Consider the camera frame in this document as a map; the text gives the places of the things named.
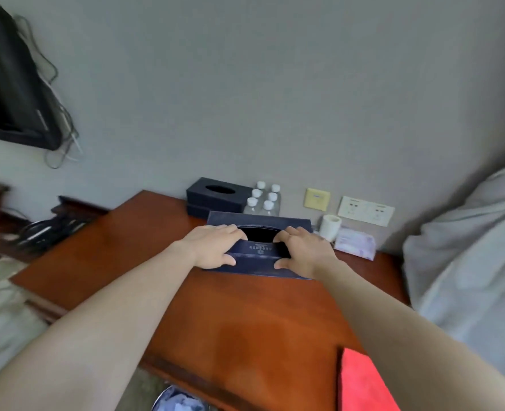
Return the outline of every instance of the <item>red towel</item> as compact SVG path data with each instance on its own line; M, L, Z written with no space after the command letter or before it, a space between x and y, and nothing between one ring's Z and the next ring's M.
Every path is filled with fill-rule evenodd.
M339 382L340 411L399 411L399 407L364 354L345 349Z

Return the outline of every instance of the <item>wall-mounted tv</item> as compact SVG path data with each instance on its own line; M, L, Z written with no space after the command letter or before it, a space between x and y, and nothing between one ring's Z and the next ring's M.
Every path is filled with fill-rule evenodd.
M0 140L56 150L62 132L26 43L0 6Z

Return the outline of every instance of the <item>black tissue box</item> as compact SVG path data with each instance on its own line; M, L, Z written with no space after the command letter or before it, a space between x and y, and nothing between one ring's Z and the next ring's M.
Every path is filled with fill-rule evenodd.
M207 225L237 225L248 237L238 241L227 254L233 256L235 266L223 265L211 271L250 274L266 277L303 278L289 269L275 269L273 265L281 258L289 258L289 250L282 242L273 243L273 238L288 226L301 226L311 232L309 219L290 217L244 215L226 212L210 212Z
M252 187L201 178L186 191L188 213L203 219L210 210L242 213L251 194Z

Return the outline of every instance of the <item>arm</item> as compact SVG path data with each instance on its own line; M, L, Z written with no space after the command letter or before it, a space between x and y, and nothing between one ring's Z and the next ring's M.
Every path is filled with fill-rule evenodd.
M235 265L235 225L195 228L34 340L0 372L0 410L112 411L192 267Z
M357 275L327 241L303 228L287 228L275 240L292 256L275 268L324 284L402 411L505 410L505 377Z

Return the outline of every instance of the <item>hand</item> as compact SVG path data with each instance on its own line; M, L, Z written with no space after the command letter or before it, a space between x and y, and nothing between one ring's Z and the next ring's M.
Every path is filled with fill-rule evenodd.
M178 241L193 256L196 267L210 269L235 265L233 256L225 254L238 240L247 235L235 225L198 226Z
M284 242L291 256L278 260L275 269L290 269L305 278L315 278L315 271L321 263L338 259L327 240L302 227L295 229L289 226L276 234L273 241Z

